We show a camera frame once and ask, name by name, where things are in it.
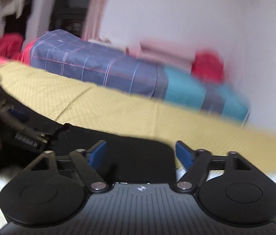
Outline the black knit pants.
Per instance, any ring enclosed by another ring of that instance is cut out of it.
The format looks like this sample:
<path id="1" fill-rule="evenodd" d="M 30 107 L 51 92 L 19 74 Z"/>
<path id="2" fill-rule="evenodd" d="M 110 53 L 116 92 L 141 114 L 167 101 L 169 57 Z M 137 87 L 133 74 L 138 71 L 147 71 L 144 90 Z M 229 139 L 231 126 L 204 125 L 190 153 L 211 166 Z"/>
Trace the black knit pants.
<path id="1" fill-rule="evenodd" d="M 0 170 L 17 166 L 25 168 L 43 151 L 54 151 L 65 156 L 76 149 L 89 149 L 99 140 L 107 143 L 107 155 L 98 169 L 98 174 L 108 185 L 124 183 L 176 182 L 174 150 L 158 141 L 124 137 L 91 130 L 85 126 L 69 123 L 59 124 L 19 102 L 2 88 L 0 97 L 12 104 L 16 116 L 33 129 L 56 135 L 41 149 L 23 146 L 16 140 L 5 138 L 0 150 Z"/>

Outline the yellow quilted blanket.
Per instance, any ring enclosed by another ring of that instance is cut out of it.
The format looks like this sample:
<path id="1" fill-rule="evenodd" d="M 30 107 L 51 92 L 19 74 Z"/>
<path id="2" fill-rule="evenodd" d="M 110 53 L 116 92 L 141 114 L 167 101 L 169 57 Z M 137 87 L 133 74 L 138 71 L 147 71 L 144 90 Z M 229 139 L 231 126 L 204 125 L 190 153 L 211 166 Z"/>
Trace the yellow quilted blanket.
<path id="1" fill-rule="evenodd" d="M 276 135 L 230 119 L 129 95 L 11 61 L 0 86 L 33 111 L 64 124 L 122 136 L 181 140 L 214 154 L 238 151 L 276 181 Z"/>

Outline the red folded cloth pile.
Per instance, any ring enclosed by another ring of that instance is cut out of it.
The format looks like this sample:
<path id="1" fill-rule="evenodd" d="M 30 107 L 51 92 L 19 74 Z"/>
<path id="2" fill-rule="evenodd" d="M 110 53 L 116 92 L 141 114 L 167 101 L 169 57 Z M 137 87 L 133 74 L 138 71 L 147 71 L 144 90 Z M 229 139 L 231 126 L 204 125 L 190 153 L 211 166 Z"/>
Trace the red folded cloth pile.
<path id="1" fill-rule="evenodd" d="M 19 33 L 6 33 L 0 39 L 0 56 L 20 60 L 24 37 Z"/>

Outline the purple plaid folded duvet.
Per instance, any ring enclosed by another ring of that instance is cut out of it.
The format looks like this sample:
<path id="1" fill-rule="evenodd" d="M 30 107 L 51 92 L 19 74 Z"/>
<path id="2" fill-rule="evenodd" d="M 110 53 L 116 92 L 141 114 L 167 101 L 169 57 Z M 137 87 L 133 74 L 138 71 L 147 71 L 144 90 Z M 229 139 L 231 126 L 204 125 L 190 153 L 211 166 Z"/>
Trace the purple plaid folded duvet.
<path id="1" fill-rule="evenodd" d="M 218 113 L 241 123 L 249 117 L 249 103 L 227 84 L 204 83 L 172 66 L 138 60 L 61 29 L 39 37 L 29 57 L 31 66 L 67 78 Z"/>

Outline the red folded clothes stack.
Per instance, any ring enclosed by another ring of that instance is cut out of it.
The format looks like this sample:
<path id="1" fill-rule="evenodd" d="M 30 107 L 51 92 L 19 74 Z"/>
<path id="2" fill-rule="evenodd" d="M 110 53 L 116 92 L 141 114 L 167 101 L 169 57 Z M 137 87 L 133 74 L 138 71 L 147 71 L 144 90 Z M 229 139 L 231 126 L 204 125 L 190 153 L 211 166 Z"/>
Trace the red folded clothes stack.
<path id="1" fill-rule="evenodd" d="M 191 65 L 193 77 L 205 83 L 222 84 L 224 82 L 224 62 L 218 53 L 202 50 L 195 53 Z"/>

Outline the pink folded blanket stack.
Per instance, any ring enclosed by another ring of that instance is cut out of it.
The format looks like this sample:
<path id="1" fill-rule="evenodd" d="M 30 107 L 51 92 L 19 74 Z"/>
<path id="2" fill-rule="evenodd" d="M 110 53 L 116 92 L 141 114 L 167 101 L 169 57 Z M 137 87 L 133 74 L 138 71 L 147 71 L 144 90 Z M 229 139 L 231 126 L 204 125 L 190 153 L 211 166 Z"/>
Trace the pink folded blanket stack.
<path id="1" fill-rule="evenodd" d="M 128 46 L 126 53 L 137 59 L 170 65 L 188 73 L 195 59 L 195 51 L 191 48 L 158 39 L 142 39 L 139 44 Z"/>

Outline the pink curtain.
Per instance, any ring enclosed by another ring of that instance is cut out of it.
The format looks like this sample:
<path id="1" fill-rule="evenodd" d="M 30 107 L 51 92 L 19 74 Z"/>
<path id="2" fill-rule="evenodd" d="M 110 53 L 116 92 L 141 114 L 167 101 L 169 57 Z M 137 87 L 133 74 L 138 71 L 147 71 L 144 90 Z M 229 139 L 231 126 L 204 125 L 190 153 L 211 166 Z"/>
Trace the pink curtain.
<path id="1" fill-rule="evenodd" d="M 107 0 L 90 0 L 87 8 L 82 39 L 100 40 L 100 29 Z"/>

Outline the dark window frame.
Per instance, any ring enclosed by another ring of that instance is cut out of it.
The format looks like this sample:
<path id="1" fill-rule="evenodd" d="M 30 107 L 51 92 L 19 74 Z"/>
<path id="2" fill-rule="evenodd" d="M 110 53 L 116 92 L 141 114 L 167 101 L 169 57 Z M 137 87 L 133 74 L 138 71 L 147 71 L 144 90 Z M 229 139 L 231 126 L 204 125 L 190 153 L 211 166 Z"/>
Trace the dark window frame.
<path id="1" fill-rule="evenodd" d="M 65 30 L 77 37 L 82 36 L 90 0 L 55 0 L 49 30 Z"/>

